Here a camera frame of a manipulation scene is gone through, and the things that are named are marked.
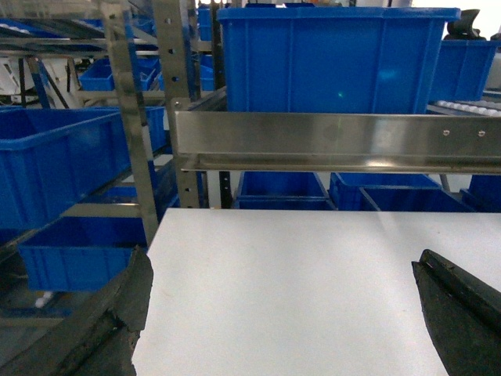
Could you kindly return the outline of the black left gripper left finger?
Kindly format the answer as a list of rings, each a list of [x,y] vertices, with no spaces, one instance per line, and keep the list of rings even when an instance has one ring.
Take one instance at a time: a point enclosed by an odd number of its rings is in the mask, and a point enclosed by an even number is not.
[[[144,250],[128,266],[27,349],[2,375],[135,375],[132,362],[146,318],[153,267]]]

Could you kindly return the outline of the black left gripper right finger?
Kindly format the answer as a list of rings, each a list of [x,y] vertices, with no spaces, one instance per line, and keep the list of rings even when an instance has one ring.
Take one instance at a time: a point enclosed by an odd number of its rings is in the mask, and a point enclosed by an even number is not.
[[[426,249],[411,263],[424,322],[449,375],[500,374],[500,292]]]

